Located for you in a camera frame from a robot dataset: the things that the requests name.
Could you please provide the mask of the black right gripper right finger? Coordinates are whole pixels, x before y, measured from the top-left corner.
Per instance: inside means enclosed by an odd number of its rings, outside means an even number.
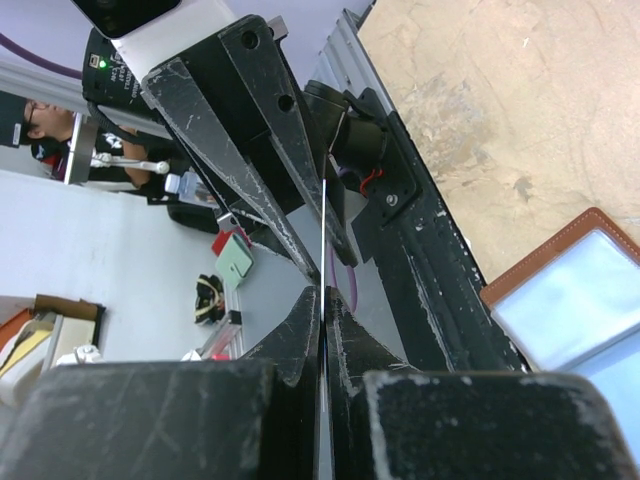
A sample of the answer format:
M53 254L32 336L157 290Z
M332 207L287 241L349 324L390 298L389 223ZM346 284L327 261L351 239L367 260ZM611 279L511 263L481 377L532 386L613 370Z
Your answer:
M337 479L635 479L611 408L572 374L421 371L324 293Z

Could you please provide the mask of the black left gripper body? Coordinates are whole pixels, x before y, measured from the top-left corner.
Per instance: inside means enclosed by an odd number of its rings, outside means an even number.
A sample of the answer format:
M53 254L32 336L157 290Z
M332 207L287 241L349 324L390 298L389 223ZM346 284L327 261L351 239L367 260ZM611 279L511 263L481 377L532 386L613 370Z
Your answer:
M243 86L221 42L220 34L230 25L166 62L174 59L182 60L243 158L255 167L279 206L284 210L295 210L305 202L301 199L284 167L279 163L278 157L270 149L266 124ZM242 200L217 175L212 172L203 172L194 162L195 153L175 132L172 131L172 134L191 154L192 166L207 187L227 205L233 205L238 200Z

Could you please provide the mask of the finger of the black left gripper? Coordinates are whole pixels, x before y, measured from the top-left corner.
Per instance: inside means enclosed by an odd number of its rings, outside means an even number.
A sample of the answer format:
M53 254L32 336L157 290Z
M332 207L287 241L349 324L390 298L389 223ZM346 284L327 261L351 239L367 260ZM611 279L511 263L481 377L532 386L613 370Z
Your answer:
M242 156L214 109L180 59L150 71L142 86L170 129L212 172L264 220L301 273L313 284L320 273L306 247L255 167Z
M268 129L278 157L326 241L346 265L358 260L344 226L344 212L327 199L338 183L329 163L329 146L312 117L273 28L258 15L246 15L220 34L243 86Z

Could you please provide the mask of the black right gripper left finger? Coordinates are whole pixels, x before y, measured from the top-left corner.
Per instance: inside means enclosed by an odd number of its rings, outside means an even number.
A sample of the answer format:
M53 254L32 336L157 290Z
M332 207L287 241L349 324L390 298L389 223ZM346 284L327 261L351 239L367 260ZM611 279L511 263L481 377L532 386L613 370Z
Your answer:
M314 479L320 292L230 361L45 374L1 446L5 479Z

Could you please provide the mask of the black VIP card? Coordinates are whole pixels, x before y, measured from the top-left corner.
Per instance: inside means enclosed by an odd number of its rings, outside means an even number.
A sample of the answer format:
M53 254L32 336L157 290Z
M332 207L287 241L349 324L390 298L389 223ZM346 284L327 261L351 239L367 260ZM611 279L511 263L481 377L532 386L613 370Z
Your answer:
M328 409L328 383L327 383L327 342L326 342L326 288L327 288L327 268L326 268L326 217L327 217L327 179L322 179L322 198L321 198L321 291L320 291L320 353L321 353L321 370L320 370L320 387L321 387L321 408L326 413Z

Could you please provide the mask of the brown leather card holder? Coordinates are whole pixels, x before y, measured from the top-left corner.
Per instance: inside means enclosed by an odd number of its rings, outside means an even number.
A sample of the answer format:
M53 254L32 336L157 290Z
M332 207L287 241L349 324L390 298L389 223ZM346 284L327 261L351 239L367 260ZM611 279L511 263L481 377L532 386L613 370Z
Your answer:
M639 247L591 207L480 292L535 370L569 371L639 329Z

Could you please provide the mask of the person with glasses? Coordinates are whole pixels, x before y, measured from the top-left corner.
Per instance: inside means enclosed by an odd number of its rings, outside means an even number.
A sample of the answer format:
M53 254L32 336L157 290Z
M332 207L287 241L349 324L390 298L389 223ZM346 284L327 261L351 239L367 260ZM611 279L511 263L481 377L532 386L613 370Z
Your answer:
M172 152L149 148L134 139L136 131L124 127L123 138L85 123L71 110L28 99L20 127L20 143L35 159L50 167L59 180L83 173L92 186L114 188L148 198L164 195Z

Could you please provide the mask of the clear water bottle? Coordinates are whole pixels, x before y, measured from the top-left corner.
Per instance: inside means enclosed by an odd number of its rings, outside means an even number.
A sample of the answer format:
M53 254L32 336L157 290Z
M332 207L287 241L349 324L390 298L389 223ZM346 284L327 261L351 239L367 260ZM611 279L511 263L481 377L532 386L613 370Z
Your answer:
M165 191L173 194L183 203L206 208L216 208L218 203L209 189L194 172L183 175L169 173L165 177Z

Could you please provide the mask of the mint green pouch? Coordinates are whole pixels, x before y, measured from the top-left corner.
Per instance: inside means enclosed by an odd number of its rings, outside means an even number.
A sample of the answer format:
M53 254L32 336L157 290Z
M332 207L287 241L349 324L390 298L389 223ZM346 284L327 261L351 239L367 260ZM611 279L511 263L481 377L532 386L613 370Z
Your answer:
M236 290L248 277L254 257L242 236L231 233L217 254L216 269L230 290Z

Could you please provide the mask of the cardboard box with papers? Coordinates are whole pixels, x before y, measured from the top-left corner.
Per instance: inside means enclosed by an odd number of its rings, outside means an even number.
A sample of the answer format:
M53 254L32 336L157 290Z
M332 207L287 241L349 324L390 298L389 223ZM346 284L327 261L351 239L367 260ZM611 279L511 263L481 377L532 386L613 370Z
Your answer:
M105 308L84 300L39 296L1 325L1 390L7 397L42 373L103 361L97 347Z

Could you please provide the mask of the aluminium frame rail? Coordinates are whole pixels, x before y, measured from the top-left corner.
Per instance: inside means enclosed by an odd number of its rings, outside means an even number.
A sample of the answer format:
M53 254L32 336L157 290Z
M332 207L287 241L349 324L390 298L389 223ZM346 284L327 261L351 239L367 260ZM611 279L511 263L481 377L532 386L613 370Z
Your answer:
M350 9L342 10L318 54L311 78L354 96L371 89L389 114L396 108L359 38L359 28L370 11L371 7L367 7L362 15L357 15Z

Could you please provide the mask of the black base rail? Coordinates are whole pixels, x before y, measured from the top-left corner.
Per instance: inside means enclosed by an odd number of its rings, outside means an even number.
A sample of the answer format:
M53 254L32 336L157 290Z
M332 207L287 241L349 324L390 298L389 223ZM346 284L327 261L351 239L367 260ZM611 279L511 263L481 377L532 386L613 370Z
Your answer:
M377 268L408 363L528 372L482 303L484 277L399 114L386 111L371 88L359 101L386 144L352 228L363 258Z

